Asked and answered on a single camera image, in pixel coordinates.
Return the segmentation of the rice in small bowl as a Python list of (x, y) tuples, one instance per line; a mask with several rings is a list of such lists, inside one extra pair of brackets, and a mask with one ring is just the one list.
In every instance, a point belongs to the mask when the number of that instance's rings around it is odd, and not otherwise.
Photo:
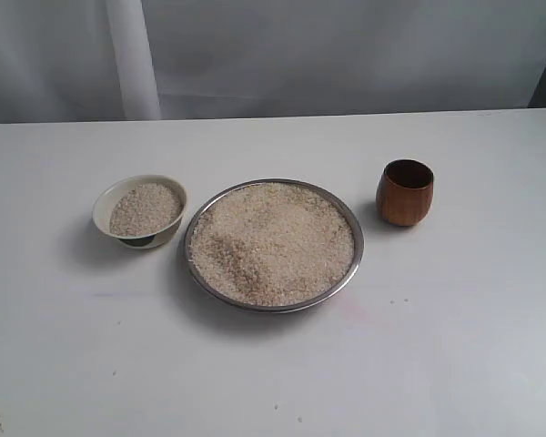
[(182, 209), (182, 200), (174, 189), (160, 183), (140, 184), (116, 203), (109, 230), (127, 237), (157, 233), (175, 221)]

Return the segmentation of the white backdrop curtain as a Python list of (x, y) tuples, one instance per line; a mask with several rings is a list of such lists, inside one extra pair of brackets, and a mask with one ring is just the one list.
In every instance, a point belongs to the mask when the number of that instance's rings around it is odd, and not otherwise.
[(546, 1), (0, 1), (0, 123), (526, 107)]

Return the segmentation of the brown wooden cup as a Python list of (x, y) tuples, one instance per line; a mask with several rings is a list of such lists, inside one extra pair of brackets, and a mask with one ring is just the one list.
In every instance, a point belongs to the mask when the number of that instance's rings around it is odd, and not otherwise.
[(376, 192), (379, 216), (391, 225), (412, 227), (429, 213), (434, 174), (414, 159), (397, 159), (383, 169)]

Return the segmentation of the small cream ceramic bowl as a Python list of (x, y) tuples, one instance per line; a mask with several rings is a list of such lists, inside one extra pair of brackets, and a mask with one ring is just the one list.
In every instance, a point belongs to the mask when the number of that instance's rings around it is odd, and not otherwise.
[[(144, 183), (160, 183), (174, 189), (180, 196), (183, 204), (183, 209), (180, 215), (175, 221), (157, 233), (138, 237), (127, 237), (111, 233), (109, 230), (109, 220), (114, 206), (127, 192), (135, 188), (137, 185)], [(94, 205), (92, 220), (103, 234), (119, 241), (131, 249), (152, 249), (168, 242), (176, 234), (185, 214), (186, 206), (187, 193), (184, 187), (174, 179), (160, 175), (135, 176), (118, 181), (99, 196)]]

